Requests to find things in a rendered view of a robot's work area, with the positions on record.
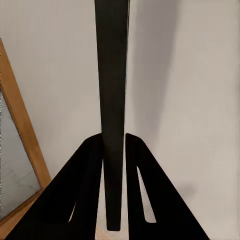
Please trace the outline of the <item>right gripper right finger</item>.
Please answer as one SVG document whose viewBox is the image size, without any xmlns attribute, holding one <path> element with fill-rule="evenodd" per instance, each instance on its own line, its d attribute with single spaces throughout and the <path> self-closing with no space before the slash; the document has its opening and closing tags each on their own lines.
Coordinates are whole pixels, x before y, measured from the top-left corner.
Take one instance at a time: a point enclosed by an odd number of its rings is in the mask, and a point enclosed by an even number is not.
<svg viewBox="0 0 240 240">
<path fill-rule="evenodd" d="M 129 240 L 210 240 L 144 141 L 125 135 Z M 145 220 L 139 168 L 157 223 Z"/>
</svg>

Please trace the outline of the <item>poster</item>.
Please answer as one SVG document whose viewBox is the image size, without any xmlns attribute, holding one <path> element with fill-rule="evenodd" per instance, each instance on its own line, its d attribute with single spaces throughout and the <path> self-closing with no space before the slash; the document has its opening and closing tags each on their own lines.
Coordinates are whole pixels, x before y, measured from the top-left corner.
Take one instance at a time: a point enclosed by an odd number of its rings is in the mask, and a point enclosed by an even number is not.
<svg viewBox="0 0 240 240">
<path fill-rule="evenodd" d="M 130 0 L 94 0 L 108 231 L 121 231 Z"/>
</svg>

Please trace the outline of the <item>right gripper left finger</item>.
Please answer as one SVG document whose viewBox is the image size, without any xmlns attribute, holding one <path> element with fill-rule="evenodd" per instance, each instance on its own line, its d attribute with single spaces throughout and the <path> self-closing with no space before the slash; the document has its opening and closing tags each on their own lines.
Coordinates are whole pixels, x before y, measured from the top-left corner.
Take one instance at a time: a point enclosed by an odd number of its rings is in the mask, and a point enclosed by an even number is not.
<svg viewBox="0 0 240 240">
<path fill-rule="evenodd" d="M 5 240 L 95 240 L 102 133 L 88 137 Z"/>
</svg>

